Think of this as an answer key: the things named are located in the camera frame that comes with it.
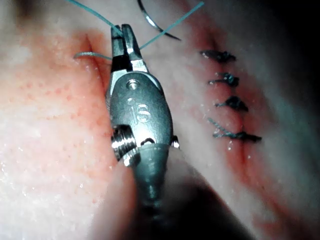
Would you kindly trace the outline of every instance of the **skin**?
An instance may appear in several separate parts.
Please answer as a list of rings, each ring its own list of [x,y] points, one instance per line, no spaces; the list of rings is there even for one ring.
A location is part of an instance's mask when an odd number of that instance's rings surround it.
[[[161,37],[141,52],[162,84],[185,161],[255,238],[316,239],[319,112],[306,49],[263,4],[204,2],[171,31],[183,42]],[[111,148],[104,98],[111,62],[73,59],[82,51],[111,56],[110,27],[63,0],[15,3],[0,3],[0,237],[116,239],[136,193]],[[139,44],[157,34],[135,1],[82,3],[131,24]],[[165,28],[197,3],[145,8]],[[238,61],[222,66],[198,54],[214,43]],[[237,74],[239,88],[208,86],[221,71]],[[231,94],[249,113],[214,107]],[[263,141],[215,139],[207,117]]]

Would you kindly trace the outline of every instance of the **metal instrument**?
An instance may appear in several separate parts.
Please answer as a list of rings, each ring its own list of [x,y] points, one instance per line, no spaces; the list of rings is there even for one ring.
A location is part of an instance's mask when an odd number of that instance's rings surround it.
[[[143,207],[154,209],[164,183],[168,151],[153,151],[158,144],[179,148],[173,121],[160,82],[144,62],[129,24],[113,28],[112,67],[106,105],[114,130],[112,148],[118,161],[133,169]]]

